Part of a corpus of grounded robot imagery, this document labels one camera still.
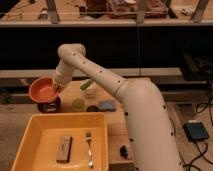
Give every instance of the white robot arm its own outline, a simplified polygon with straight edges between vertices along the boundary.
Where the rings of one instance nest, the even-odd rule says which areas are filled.
[[[54,86],[66,85],[78,68],[124,106],[135,167],[140,171],[183,171],[167,109],[149,80],[128,81],[85,58],[81,44],[59,47]]]

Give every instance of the yellow tray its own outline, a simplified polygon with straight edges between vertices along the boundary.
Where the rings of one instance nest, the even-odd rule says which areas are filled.
[[[88,166],[86,131],[91,131],[94,168]],[[68,163],[57,163],[63,135],[73,138]],[[12,171],[107,171],[107,122],[102,113],[36,114],[30,118]]]

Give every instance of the orange bowl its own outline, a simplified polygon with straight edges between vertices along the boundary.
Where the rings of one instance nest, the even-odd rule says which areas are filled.
[[[33,81],[29,87],[29,96],[36,103],[52,103],[58,97],[58,91],[52,88],[52,78],[42,77]]]

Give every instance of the sponge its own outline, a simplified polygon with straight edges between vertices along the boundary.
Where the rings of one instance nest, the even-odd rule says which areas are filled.
[[[101,112],[113,112],[116,110],[116,103],[115,100],[104,100],[104,101],[100,101],[98,108]]]

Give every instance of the fork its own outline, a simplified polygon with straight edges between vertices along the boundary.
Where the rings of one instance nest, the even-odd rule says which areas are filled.
[[[93,161],[92,161],[92,151],[91,151],[91,141],[92,141],[92,134],[91,132],[86,132],[86,137],[85,137],[87,144],[89,146],[88,154],[89,154],[89,167],[92,169],[93,168]]]

